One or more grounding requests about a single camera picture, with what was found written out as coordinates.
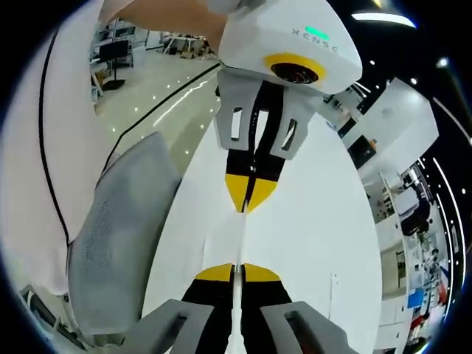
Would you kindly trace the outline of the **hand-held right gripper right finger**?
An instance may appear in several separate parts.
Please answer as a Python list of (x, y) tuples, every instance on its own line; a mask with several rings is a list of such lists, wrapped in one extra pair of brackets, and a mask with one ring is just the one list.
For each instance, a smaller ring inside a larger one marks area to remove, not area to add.
[(273, 271), (243, 264), (241, 334), (247, 353), (354, 353), (347, 334), (307, 302), (294, 302)]

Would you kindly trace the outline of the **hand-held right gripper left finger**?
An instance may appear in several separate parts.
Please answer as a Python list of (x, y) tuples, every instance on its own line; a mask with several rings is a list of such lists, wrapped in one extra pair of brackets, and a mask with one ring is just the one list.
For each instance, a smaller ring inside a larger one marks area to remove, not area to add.
[(235, 266), (197, 274), (180, 300), (169, 299), (125, 335), (124, 353), (224, 353), (232, 332)]

